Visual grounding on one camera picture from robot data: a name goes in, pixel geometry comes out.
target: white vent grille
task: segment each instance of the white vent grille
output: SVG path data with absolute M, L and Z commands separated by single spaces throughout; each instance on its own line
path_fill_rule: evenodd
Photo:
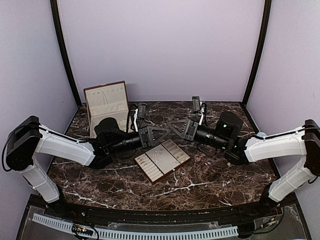
M 72 233 L 72 222 L 51 218 L 49 216 L 33 214 L 33 222 L 56 229 L 65 233 Z M 153 232 L 130 232 L 115 231 L 96 227 L 101 240 L 214 240 L 228 237 L 238 236 L 238 228 L 236 226 L 225 227 L 221 229 L 190 231 L 190 232 L 170 232 L 170 233 L 153 233 Z M 79 233 L 80 236 L 88 237 L 86 234 Z M 92 239 L 97 238 L 94 232 Z

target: black vertical post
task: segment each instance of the black vertical post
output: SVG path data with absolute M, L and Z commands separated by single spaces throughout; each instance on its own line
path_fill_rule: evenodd
M 262 16 L 262 23 L 260 28 L 258 44 L 256 46 L 256 51 L 255 51 L 255 56 L 252 64 L 250 77 L 249 77 L 248 84 L 246 86 L 246 90 L 242 100 L 242 105 L 244 107 L 246 107 L 248 104 L 250 94 L 252 92 L 252 88 L 254 87 L 255 79 L 257 76 L 258 67 L 259 67 L 262 51 L 264 49 L 264 44 L 265 44 L 265 39 L 267 34 L 269 16 L 271 11 L 271 3 L 272 3 L 272 0 L 265 0 L 264 2 L 264 9 L 263 9 L 263 16 Z
M 57 0 L 50 0 L 50 3 L 51 3 L 51 11 L 52 11 L 53 23 L 55 28 L 55 34 L 58 40 L 64 69 L 71 87 L 71 91 L 72 91 L 75 103 L 79 108 L 82 105 L 82 103 L 81 103 L 79 92 L 76 86 L 75 78 L 71 70 L 68 54 L 67 54 L 66 44 L 65 44 L 64 35 L 62 32 L 62 27 L 60 22 L 58 3 L 57 3 Z

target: white wall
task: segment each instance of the white wall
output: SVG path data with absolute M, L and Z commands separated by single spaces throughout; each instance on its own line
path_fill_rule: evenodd
M 320 124 L 320 1 L 275 0 L 248 110 L 261 131 L 274 134 Z M 296 157 L 278 159 L 284 174 Z M 320 181 L 297 191 L 313 239 L 320 239 Z
M 264 0 L 60 0 L 83 89 L 125 80 L 131 101 L 241 101 Z
M 0 147 L 30 115 L 64 132 L 76 111 L 55 34 L 50 1 L 0 2 Z M 39 156 L 47 169 L 51 157 Z M 31 188 L 0 169 L 0 239 L 16 239 Z

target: open box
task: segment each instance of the open box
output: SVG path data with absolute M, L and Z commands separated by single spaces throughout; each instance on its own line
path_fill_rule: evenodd
M 129 107 L 125 81 L 93 86 L 83 91 L 87 103 L 90 138 L 96 137 L 95 126 L 109 117 L 116 119 L 120 130 L 126 131 Z

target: marble table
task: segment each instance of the marble table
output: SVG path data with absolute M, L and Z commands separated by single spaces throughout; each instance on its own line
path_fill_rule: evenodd
M 231 111 L 243 121 L 242 136 L 254 133 L 237 102 L 207 102 L 207 122 L 215 127 L 220 114 Z M 195 118 L 191 102 L 146 102 L 144 126 L 167 127 L 166 122 Z M 77 139 L 89 136 L 86 105 L 75 115 L 67 135 Z M 197 149 L 174 132 L 171 138 L 191 160 L 160 182 L 152 185 L 134 158 L 149 149 L 138 149 L 128 159 L 113 158 L 105 169 L 94 170 L 55 157 L 48 171 L 70 203 L 122 210 L 197 210 L 234 206 L 258 201 L 264 187 L 276 179 L 268 160 L 249 165 L 229 165 L 223 154 L 212 147 Z

